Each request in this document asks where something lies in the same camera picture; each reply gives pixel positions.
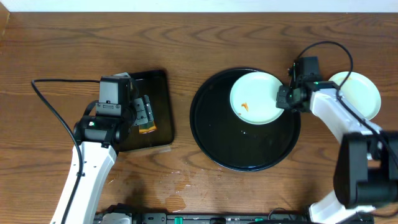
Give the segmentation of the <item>orange green scrub sponge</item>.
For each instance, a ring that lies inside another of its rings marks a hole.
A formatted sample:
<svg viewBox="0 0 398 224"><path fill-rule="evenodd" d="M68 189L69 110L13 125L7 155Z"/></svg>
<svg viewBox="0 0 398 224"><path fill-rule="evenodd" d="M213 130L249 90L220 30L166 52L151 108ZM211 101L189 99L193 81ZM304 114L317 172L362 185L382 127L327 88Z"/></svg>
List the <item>orange green scrub sponge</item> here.
<svg viewBox="0 0 398 224"><path fill-rule="evenodd" d="M139 125L139 133L140 134L147 134L157 130L157 126L155 125L154 121L149 121L146 124Z"/></svg>

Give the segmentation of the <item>light blue plate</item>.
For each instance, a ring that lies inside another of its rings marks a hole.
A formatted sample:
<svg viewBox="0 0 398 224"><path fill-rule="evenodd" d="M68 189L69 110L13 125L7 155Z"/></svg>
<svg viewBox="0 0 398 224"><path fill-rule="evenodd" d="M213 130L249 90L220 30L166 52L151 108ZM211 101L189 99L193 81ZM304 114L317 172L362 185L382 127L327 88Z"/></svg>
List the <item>light blue plate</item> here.
<svg viewBox="0 0 398 224"><path fill-rule="evenodd" d="M368 120L381 109L381 95L376 85L360 73L351 72L341 88L343 96Z"/></svg>
<svg viewBox="0 0 398 224"><path fill-rule="evenodd" d="M266 72L249 72L234 82L229 102L234 114L242 121L262 125L279 118L284 112L276 107L282 82Z"/></svg>

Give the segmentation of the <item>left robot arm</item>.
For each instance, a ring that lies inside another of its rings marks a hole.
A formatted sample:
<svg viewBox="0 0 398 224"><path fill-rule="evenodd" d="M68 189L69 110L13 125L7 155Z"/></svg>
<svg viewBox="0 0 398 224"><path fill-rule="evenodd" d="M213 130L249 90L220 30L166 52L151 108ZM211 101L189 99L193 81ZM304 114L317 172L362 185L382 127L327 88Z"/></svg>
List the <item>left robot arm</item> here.
<svg viewBox="0 0 398 224"><path fill-rule="evenodd" d="M91 102L81 121L75 125L73 156L67 181L58 202L52 223L92 223L105 180L116 162L119 151L133 151L152 147L153 143L133 144L156 130L150 98L136 98L133 105L134 121L121 131L122 121L111 116L91 116L94 107L102 104Z"/></svg>

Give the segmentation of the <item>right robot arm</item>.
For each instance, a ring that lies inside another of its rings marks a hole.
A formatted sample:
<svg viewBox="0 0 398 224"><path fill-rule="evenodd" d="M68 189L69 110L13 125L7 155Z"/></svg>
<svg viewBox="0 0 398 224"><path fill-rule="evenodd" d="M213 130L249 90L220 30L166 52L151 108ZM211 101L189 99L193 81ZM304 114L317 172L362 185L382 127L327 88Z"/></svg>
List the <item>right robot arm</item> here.
<svg viewBox="0 0 398 224"><path fill-rule="evenodd" d="M280 86L276 106L312 113L340 144L333 191L309 206L311 222L343 223L397 202L397 132L367 120L336 83Z"/></svg>

